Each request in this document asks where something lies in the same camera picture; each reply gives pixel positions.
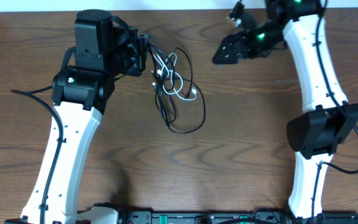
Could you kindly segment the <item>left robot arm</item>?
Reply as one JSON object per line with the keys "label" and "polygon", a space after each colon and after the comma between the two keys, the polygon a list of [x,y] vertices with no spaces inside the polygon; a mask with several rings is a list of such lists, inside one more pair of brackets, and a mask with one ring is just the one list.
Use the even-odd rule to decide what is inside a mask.
{"label": "left robot arm", "polygon": [[80,11],[74,47],[52,81],[50,136],[34,190],[15,223],[125,223],[107,203],[77,209],[78,191],[92,138],[115,82],[145,69],[149,36],[109,11]]}

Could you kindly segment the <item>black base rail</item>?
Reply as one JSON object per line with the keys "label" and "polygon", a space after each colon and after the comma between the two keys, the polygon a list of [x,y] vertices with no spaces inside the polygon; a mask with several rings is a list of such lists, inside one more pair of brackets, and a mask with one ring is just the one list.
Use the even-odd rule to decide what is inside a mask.
{"label": "black base rail", "polygon": [[162,212],[147,209],[119,210],[117,224],[358,224],[358,213],[323,212],[312,218],[294,217],[284,211],[258,208],[252,212]]}

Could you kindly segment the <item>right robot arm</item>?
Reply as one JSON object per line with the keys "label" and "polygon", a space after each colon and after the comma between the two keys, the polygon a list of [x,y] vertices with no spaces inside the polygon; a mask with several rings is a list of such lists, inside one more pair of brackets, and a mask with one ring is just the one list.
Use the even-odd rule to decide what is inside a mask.
{"label": "right robot arm", "polygon": [[295,153],[293,188],[279,223],[358,223],[354,212],[325,212],[324,180],[333,155],[357,130],[358,104],[349,103],[335,74],[325,33],[326,1],[267,1],[268,19],[257,25],[238,1],[228,19],[238,28],[223,38],[216,65],[265,58],[283,42],[295,63],[302,114],[289,121],[287,139]]}

